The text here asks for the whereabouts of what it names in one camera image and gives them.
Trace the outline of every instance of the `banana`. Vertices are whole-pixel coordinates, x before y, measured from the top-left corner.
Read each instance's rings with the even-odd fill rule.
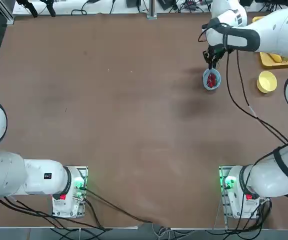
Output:
[[[269,53],[269,55],[276,63],[282,62],[282,57],[280,55],[273,54],[273,53]]]

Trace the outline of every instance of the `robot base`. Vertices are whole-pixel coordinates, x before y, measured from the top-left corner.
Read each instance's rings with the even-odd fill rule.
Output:
[[[242,219],[249,219],[250,217],[256,219],[257,213],[253,216],[251,215],[260,204],[260,198],[251,199],[243,194],[239,181],[241,169],[242,166],[219,167],[224,214],[235,219],[239,219],[240,216]],[[244,202],[241,214],[243,195]]]
[[[87,187],[88,167],[87,166],[67,166],[71,174],[71,184],[66,195],[61,195],[60,199],[52,196],[53,216],[62,218],[81,218],[85,215],[85,190],[80,187]]]

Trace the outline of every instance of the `small bowl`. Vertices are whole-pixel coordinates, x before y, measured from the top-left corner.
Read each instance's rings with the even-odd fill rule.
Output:
[[[210,73],[214,74],[216,76],[216,85],[214,87],[209,87],[208,86],[208,77]],[[212,69],[206,69],[205,72],[203,73],[203,86],[209,91],[213,91],[219,87],[221,84],[221,75],[219,71],[217,71],[215,68]]]
[[[274,91],[278,86],[278,81],[273,73],[270,71],[262,71],[256,81],[258,90],[267,94]]]

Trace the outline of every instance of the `gray floor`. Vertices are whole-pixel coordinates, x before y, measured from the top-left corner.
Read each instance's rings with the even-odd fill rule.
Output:
[[[65,234],[65,230],[57,230],[58,232]],[[216,230],[214,233],[222,233],[223,231]],[[252,232],[249,234],[242,234],[244,238],[252,238],[256,235],[257,232]],[[79,231],[71,232],[67,235],[72,240],[85,240],[92,237],[87,232],[82,231],[79,238]],[[0,240],[9,239],[16,240],[59,240],[60,235],[52,232],[47,228],[2,228],[0,229]],[[177,237],[178,240],[222,240],[225,236],[215,236],[210,235],[204,230],[198,230],[193,234],[186,237]],[[99,237],[100,240],[157,240],[157,237],[154,235],[151,226],[142,226],[139,229],[114,229],[112,231],[106,232]],[[165,235],[160,238],[160,240],[167,240],[168,237]],[[229,240],[240,239],[238,236],[230,236]],[[276,231],[276,230],[263,230],[260,235],[256,238],[257,240],[285,240],[288,239],[288,231]]]

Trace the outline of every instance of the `red food item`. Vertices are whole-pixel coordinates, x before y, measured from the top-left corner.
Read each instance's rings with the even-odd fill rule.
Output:
[[[216,86],[216,75],[214,73],[210,73],[207,77],[207,82],[206,82],[206,85],[209,87],[209,88],[214,88]]]

